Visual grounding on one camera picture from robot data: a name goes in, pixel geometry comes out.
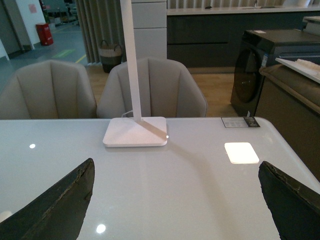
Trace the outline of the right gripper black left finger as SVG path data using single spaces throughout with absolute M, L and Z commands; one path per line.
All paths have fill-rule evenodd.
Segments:
M 88 158 L 0 223 L 2 240 L 75 240 L 93 195 L 95 163 Z

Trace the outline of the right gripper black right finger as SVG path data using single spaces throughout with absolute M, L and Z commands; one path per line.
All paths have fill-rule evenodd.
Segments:
M 320 238 L 320 194 L 267 161 L 258 170 L 263 198 L 282 240 Z

